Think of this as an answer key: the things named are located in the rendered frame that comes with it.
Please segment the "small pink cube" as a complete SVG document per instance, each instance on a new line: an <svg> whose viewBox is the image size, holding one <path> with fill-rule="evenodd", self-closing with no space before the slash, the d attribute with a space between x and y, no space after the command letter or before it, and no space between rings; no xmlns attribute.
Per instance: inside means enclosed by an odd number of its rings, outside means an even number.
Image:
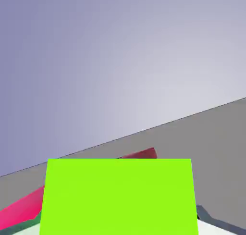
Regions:
<svg viewBox="0 0 246 235"><path fill-rule="evenodd" d="M0 231L36 218L42 210L44 188L42 186L0 210Z"/></svg>

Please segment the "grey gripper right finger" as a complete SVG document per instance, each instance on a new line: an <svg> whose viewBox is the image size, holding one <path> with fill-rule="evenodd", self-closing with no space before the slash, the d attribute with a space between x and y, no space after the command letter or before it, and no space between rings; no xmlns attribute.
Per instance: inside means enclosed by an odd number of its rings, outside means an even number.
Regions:
<svg viewBox="0 0 246 235"><path fill-rule="evenodd" d="M246 229L213 218L197 205L198 235L246 235Z"/></svg>

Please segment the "small lime green cube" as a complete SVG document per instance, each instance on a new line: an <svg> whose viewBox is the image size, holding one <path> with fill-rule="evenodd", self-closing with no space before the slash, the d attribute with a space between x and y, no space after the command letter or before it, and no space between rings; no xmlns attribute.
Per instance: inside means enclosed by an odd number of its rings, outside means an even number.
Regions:
<svg viewBox="0 0 246 235"><path fill-rule="evenodd" d="M50 159L40 235L198 235L190 159Z"/></svg>

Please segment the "small dark red cube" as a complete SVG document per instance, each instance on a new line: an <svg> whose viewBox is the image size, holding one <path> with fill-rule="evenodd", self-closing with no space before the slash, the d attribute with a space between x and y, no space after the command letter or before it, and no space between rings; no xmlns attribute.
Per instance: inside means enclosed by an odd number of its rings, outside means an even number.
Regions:
<svg viewBox="0 0 246 235"><path fill-rule="evenodd" d="M119 158L120 159L156 159L157 154L154 148L148 148L139 152L121 156Z"/></svg>

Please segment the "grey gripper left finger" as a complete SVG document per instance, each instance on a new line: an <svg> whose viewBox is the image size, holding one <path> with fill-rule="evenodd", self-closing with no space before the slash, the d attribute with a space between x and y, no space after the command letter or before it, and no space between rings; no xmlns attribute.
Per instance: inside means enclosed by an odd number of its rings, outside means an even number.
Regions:
<svg viewBox="0 0 246 235"><path fill-rule="evenodd" d="M40 224L40 220L41 220L41 212L33 219L0 230L0 235L13 235L17 232L23 231L37 224Z"/></svg>

